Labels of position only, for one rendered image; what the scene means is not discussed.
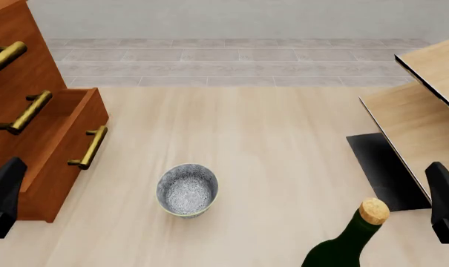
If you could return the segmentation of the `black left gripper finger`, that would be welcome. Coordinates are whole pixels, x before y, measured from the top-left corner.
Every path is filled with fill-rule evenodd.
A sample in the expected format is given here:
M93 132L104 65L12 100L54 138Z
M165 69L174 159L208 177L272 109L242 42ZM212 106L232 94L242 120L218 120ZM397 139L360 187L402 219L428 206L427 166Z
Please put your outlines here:
M0 168L0 212L16 214L19 191L27 170L27 165L19 158L12 157Z

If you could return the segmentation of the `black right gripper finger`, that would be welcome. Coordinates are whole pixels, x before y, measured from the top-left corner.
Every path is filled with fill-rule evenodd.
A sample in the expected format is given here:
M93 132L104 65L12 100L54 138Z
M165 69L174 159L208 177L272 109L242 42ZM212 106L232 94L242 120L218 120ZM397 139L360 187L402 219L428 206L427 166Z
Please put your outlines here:
M425 175L430 188L432 223L449 220L449 170L441 162L433 162Z

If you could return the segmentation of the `wooden drawer, open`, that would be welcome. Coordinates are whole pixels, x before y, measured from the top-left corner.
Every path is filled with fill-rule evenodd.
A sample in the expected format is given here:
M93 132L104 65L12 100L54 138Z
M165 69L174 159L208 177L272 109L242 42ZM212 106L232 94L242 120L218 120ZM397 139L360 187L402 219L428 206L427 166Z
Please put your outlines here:
M18 219L55 220L80 171L93 139L85 134L106 126L108 112L98 88L58 92L21 135L18 157L27 165L19 193Z

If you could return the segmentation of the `wooden drawer, closed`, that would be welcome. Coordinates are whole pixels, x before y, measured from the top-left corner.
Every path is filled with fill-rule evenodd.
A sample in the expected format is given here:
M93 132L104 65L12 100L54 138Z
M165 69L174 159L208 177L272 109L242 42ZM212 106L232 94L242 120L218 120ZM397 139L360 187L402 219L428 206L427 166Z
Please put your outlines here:
M33 96L44 91L55 93L66 88L54 62L34 64L26 59L17 59L0 70L0 166L16 156L14 152L23 131L14 128L14 123L34 103Z

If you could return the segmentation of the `wooden cabinet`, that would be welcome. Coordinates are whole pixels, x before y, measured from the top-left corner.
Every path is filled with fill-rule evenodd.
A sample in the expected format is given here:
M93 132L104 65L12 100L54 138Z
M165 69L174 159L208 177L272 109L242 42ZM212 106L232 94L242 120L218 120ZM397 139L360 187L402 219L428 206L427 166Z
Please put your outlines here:
M24 42L27 46L26 53L17 59L34 64L54 62L27 0L0 0L0 46L14 42Z

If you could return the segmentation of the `pale wooden shelf, black panel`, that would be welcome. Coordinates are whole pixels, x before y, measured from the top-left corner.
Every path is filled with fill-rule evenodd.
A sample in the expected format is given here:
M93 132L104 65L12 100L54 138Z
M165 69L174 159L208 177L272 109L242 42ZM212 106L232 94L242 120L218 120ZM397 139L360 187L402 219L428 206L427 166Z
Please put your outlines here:
M396 57L413 82L360 97L377 133L347 141L391 211L431 207L425 169L449 170L449 39Z

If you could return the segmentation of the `dark green corked bottle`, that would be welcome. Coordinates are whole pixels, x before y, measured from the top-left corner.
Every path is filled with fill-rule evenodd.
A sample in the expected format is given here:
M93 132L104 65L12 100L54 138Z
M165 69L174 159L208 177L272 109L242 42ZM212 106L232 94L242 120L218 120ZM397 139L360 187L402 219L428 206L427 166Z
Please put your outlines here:
M301 267L360 267L364 247L389 216L384 202L374 197L365 199L342 233L312 248Z

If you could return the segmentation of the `blue-white patterned bowl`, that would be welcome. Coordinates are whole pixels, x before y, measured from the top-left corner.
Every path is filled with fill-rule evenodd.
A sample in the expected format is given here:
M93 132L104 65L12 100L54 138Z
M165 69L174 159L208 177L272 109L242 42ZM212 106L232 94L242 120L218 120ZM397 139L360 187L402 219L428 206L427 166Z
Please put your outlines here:
M171 215L184 219L199 217L214 203L219 192L217 177L200 164L179 164L159 179L156 198Z

